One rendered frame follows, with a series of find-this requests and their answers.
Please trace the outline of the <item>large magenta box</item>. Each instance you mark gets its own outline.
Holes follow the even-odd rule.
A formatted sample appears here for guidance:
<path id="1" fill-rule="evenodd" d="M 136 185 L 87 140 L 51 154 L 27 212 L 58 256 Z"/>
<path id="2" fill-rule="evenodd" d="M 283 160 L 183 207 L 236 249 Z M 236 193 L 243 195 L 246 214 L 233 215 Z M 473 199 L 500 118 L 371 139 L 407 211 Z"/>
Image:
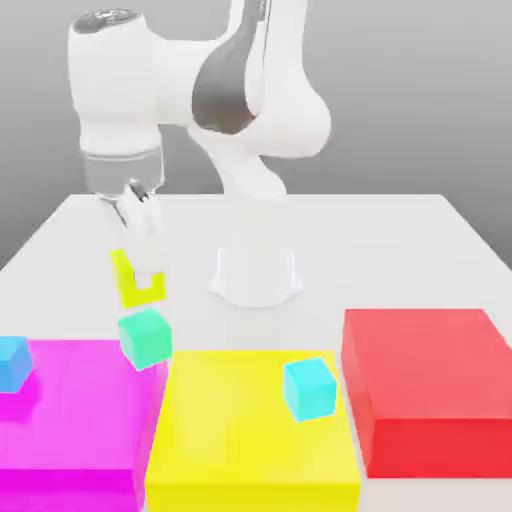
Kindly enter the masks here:
<path id="1" fill-rule="evenodd" d="M 168 366 L 116 340 L 31 340 L 34 370 L 0 393 L 0 512 L 141 512 Z"/>

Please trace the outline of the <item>large red box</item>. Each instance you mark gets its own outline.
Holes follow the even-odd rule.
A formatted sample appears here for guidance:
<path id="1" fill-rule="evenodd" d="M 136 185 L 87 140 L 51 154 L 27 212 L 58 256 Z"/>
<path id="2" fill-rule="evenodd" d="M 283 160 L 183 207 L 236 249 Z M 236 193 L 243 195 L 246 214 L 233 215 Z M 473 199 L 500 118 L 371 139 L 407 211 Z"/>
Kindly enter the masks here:
<path id="1" fill-rule="evenodd" d="M 349 309 L 341 363 L 370 478 L 512 479 L 512 347 L 481 309 Z"/>

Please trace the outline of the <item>small blue cube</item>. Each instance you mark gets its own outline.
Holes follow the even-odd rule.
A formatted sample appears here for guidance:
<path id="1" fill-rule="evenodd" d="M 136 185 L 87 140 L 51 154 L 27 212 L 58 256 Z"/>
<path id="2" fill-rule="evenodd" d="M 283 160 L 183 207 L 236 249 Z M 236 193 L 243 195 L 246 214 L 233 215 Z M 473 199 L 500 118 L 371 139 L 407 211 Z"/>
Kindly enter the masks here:
<path id="1" fill-rule="evenodd" d="M 27 339 L 0 336 L 0 393 L 17 393 L 32 369 Z"/>

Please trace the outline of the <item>small cyan cube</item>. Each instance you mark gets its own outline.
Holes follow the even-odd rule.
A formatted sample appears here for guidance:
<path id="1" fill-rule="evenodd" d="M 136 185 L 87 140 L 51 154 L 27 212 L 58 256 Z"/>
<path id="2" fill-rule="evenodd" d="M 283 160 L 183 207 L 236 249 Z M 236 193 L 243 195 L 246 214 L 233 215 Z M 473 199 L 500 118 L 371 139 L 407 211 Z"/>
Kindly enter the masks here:
<path id="1" fill-rule="evenodd" d="M 338 382 L 322 357 L 283 364 L 283 398 L 296 422 L 335 414 Z"/>

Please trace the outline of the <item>large yellow box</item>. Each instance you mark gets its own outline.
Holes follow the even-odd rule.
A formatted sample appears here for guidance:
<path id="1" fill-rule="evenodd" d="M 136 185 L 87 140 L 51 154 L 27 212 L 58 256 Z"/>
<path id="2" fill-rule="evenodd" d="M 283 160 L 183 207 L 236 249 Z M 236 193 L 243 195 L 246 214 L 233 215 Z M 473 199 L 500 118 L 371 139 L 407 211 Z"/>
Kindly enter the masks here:
<path id="1" fill-rule="evenodd" d="M 294 420 L 283 366 L 325 350 L 175 353 L 145 477 L 149 512 L 358 512 L 361 478 L 344 402 Z"/>

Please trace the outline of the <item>small green cube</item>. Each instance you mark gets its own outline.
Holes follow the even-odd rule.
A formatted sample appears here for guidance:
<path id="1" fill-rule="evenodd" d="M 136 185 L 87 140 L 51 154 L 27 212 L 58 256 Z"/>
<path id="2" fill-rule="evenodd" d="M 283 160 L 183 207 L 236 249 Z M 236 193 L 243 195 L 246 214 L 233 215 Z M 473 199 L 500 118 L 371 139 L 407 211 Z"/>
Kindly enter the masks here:
<path id="1" fill-rule="evenodd" d="M 153 308 L 118 321 L 121 351 L 137 371 L 145 370 L 172 357 L 170 324 Z"/>

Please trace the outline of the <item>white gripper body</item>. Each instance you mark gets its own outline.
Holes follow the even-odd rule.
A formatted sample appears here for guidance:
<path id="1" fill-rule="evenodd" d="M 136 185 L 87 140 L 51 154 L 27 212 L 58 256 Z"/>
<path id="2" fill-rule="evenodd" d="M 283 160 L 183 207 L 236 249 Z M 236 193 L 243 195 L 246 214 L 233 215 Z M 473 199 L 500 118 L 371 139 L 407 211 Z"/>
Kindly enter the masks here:
<path id="1" fill-rule="evenodd" d="M 167 256 L 159 201 L 124 199 L 120 211 L 126 222 L 124 250 L 136 273 L 154 275 L 165 271 Z"/>

